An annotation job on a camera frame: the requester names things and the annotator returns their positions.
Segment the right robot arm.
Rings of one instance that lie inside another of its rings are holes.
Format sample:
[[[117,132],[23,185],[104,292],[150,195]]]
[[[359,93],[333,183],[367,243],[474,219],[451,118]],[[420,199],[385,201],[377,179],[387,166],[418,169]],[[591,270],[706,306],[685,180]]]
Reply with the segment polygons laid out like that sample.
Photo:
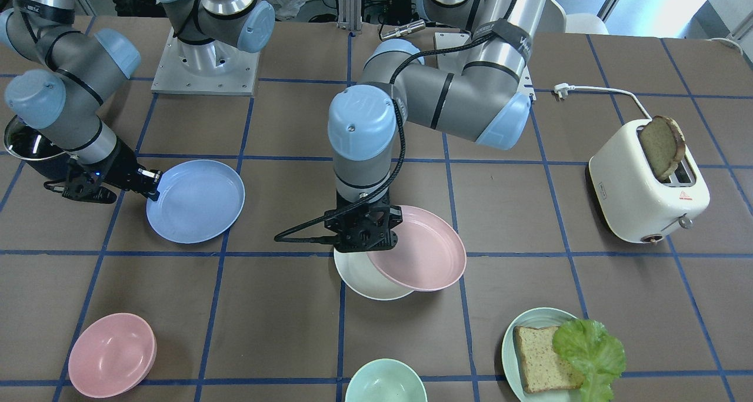
[[[97,110],[134,74],[142,58],[120,32],[85,35],[73,26],[75,0],[13,0],[2,13],[2,43],[41,67],[15,77],[5,103],[24,124],[68,155],[65,176],[45,188],[67,199],[112,204],[112,188],[158,201],[159,170],[100,119]]]

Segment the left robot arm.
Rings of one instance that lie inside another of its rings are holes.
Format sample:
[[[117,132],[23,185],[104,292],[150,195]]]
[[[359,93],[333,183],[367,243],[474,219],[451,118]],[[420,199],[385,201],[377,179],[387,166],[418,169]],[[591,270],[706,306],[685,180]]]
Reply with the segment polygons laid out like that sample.
[[[411,121],[495,149],[511,149],[531,101],[519,91],[546,0],[422,0],[431,21],[469,32],[459,72],[425,66],[410,42],[382,42],[365,63],[360,82],[329,107],[337,208],[324,220],[323,239],[339,252],[390,250],[400,207],[388,187],[399,167],[392,146],[405,141]]]

